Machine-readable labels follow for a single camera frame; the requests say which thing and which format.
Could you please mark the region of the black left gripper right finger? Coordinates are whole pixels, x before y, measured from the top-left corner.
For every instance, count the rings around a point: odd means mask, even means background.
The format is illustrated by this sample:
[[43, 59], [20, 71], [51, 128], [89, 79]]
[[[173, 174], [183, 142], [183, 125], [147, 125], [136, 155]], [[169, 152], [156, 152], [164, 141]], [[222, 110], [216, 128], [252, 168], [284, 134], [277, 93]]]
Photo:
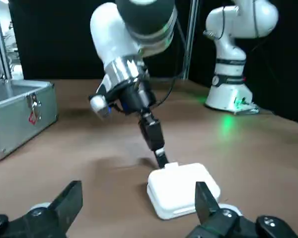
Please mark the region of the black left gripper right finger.
[[262, 215], [253, 222], [232, 208], [222, 208], [205, 182], [195, 185], [195, 209], [200, 224], [189, 238], [297, 238], [298, 234], [284, 220]]

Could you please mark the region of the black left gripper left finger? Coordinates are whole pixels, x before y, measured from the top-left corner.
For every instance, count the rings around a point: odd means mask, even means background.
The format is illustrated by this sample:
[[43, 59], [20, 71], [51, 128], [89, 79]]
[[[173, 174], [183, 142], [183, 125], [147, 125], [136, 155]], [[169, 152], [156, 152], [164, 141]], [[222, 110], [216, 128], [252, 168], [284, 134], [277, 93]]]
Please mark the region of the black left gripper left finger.
[[73, 180], [48, 206], [32, 208], [14, 220], [0, 214], [0, 238], [65, 238], [81, 209], [82, 182]]

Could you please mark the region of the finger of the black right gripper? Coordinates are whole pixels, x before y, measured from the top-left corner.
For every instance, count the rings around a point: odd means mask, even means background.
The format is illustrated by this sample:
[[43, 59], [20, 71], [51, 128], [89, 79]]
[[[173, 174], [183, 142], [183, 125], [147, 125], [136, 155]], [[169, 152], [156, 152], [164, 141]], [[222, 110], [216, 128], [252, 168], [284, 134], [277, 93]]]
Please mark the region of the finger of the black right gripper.
[[165, 141], [162, 133], [160, 120], [157, 119], [152, 111], [148, 111], [148, 135], [150, 149], [153, 151], [159, 166], [169, 163], [164, 149]]
[[147, 143], [147, 146], [150, 149], [150, 143], [149, 143], [149, 135], [148, 135], [148, 111], [141, 111], [139, 113], [140, 120], [139, 120], [139, 127], [141, 129], [141, 133]]

